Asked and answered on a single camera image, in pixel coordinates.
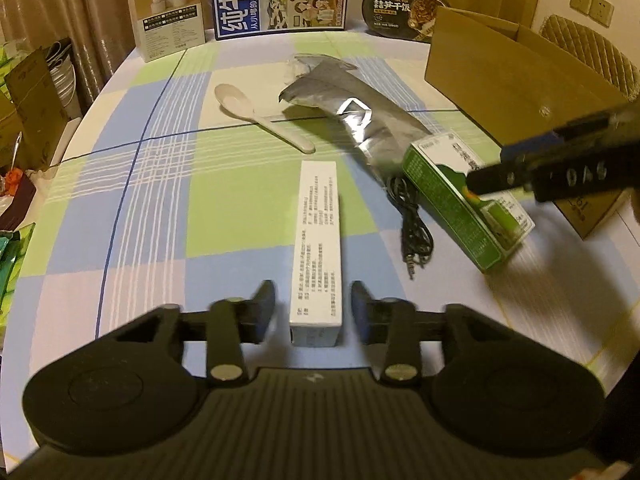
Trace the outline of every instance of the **checkered tablecloth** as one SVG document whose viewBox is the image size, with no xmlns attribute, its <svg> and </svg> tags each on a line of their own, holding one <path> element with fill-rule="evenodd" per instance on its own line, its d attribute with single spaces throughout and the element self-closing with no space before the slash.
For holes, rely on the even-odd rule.
<svg viewBox="0 0 640 480">
<path fill-rule="evenodd" d="M 408 279 L 401 219 L 353 158 L 335 122 L 286 109 L 297 52 L 342 57 L 358 76 L 434 132 L 455 130 L 486 161 L 498 147 L 424 82 L 428 45 L 359 32 L 304 32 L 209 42 L 148 64 L 134 51 L 89 110 L 42 207 L 10 313 L 0 383 L 0 426 L 9 468 L 36 446 L 20 398 L 37 370 L 161 303 L 203 310 L 248 297 L 274 280 L 278 308 L 268 341 L 244 348 L 248 364 L 359 367 L 381 349 L 358 344 L 349 284 L 423 310 L 463 303 L 584 363 L 610 389 L 640 348 L 640 233 L 628 208 L 582 242 L 553 205 L 526 199 L 536 228 L 509 264 L 482 275 L 439 225 L 433 261 Z M 311 137 L 305 156 L 255 125 L 223 113 L 222 82 L 258 113 Z M 341 195 L 344 331 L 336 348 L 300 349 L 287 327 L 300 161 L 335 160 Z M 424 344 L 424 371 L 442 365 Z M 204 374 L 203 344 L 185 366 Z"/>
</svg>

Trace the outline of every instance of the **food packaging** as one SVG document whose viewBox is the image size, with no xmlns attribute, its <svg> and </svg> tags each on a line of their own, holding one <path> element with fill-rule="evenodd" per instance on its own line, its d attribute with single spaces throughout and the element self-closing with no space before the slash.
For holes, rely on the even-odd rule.
<svg viewBox="0 0 640 480">
<path fill-rule="evenodd" d="M 446 0 L 362 0 L 362 16 L 369 30 L 400 40 L 431 41 L 438 7 Z"/>
<path fill-rule="evenodd" d="M 480 198 L 467 189 L 466 174 L 481 165 L 482 160 L 449 133 L 414 142 L 402 168 L 449 235 L 486 272 L 513 253 L 534 223 L 511 193 Z"/>
</svg>

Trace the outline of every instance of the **metal screw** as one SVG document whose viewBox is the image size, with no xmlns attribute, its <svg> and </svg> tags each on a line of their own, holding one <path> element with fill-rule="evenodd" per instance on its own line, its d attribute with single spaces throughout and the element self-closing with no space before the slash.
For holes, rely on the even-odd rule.
<svg viewBox="0 0 640 480">
<path fill-rule="evenodd" d="M 386 367 L 385 374 L 395 381 L 409 381 L 418 374 L 418 370 L 415 366 L 400 363 Z"/>
<path fill-rule="evenodd" d="M 236 365 L 218 365 L 210 373 L 211 377 L 219 381 L 235 381 L 242 375 L 242 368 Z"/>
</svg>

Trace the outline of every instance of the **green box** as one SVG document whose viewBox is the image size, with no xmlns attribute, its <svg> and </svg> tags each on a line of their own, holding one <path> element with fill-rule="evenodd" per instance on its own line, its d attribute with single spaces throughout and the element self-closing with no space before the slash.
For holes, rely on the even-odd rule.
<svg viewBox="0 0 640 480">
<path fill-rule="evenodd" d="M 402 168 L 482 272 L 503 262 L 534 223 L 511 193 L 482 198 L 466 188 L 466 174 L 482 160 L 453 133 L 425 137 L 406 152 Z"/>
</svg>

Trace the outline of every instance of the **small white box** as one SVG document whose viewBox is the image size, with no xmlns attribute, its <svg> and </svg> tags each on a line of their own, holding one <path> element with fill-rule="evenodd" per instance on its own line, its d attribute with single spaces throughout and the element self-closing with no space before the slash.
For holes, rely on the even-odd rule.
<svg viewBox="0 0 640 480">
<path fill-rule="evenodd" d="M 151 61 L 205 42 L 202 0 L 128 0 L 140 56 Z"/>
<path fill-rule="evenodd" d="M 335 162 L 304 160 L 300 168 L 289 324 L 293 344 L 311 347 L 334 346 L 342 326 Z"/>
</svg>

